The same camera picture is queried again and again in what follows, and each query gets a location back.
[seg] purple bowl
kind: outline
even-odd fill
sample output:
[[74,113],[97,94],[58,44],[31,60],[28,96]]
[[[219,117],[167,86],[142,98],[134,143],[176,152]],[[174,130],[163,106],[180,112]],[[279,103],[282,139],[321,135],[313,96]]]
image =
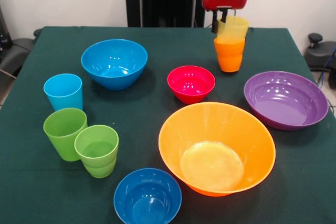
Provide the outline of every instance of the purple bowl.
[[245,98],[265,124],[280,130],[298,130],[320,122],[329,106],[312,81],[294,73],[263,72],[244,87]]

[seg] light blue cup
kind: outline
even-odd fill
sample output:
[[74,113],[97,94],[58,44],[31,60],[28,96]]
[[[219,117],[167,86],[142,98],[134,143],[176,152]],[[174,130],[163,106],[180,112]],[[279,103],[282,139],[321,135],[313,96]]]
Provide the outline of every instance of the light blue cup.
[[122,90],[139,78],[147,60],[147,51],[138,43],[110,39],[90,46],[83,53],[81,63],[91,78],[103,87]]
[[55,111],[64,108],[83,110],[82,80],[75,74],[62,73],[51,77],[43,90]]

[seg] floor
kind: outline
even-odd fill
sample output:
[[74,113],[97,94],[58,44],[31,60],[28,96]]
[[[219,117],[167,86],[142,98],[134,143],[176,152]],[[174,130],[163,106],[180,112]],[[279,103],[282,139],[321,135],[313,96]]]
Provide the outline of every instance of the floor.
[[1,109],[2,105],[5,103],[5,100],[8,96],[8,94],[9,94],[10,90],[12,89],[13,84],[14,84],[14,80],[12,80],[10,78],[5,79],[3,81],[3,83],[1,84],[1,88],[0,88],[0,109]]
[[[312,72],[315,80],[317,81],[320,77],[320,72]],[[334,110],[336,111],[336,90],[332,90],[329,88],[328,85],[328,78],[329,78],[329,73],[325,73],[324,75],[324,83],[323,83],[323,87],[322,87],[322,91],[325,94],[325,96],[327,97],[327,99],[330,101],[330,105],[335,106]],[[8,79],[4,85],[1,86],[0,89],[0,109],[2,107],[2,105],[4,104],[10,90],[12,89],[12,86],[14,84],[14,80],[12,79]]]

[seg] cup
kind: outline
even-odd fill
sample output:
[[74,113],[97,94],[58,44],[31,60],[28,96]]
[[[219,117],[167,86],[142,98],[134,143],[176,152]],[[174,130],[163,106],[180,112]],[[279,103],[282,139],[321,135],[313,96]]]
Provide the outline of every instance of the cup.
[[215,49],[223,72],[236,72],[240,69],[248,26],[248,20],[236,16],[227,16],[225,23],[218,22]]
[[227,16],[225,23],[218,21],[217,39],[220,43],[240,43],[245,39],[248,27],[248,20],[236,16]]
[[236,72],[243,61],[245,39],[235,44],[221,43],[215,39],[215,49],[220,69],[223,72]]
[[55,147],[59,156],[65,161],[77,161],[75,151],[76,136],[88,127],[84,111],[66,108],[55,111],[43,124],[43,130]]
[[62,73],[53,76],[43,89],[55,111],[64,108],[83,110],[82,80],[77,75]]
[[109,176],[117,161],[119,137],[105,125],[94,125],[78,134],[75,150],[85,169],[95,178]]

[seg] white wall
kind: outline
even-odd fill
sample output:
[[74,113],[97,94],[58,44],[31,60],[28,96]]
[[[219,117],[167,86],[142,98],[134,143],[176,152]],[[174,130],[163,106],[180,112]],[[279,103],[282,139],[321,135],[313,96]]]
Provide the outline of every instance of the white wall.
[[0,0],[13,38],[43,26],[127,26],[125,0]]
[[[31,37],[46,25],[126,26],[125,0],[0,0],[13,38]],[[248,0],[238,15],[254,27],[288,27],[300,50],[307,34],[336,40],[336,0]],[[206,14],[205,25],[211,23]]]
[[[238,16],[253,27],[287,27],[303,52],[307,35],[319,32],[325,40],[336,40],[336,0],[248,0]],[[205,25],[212,22],[207,13]]]

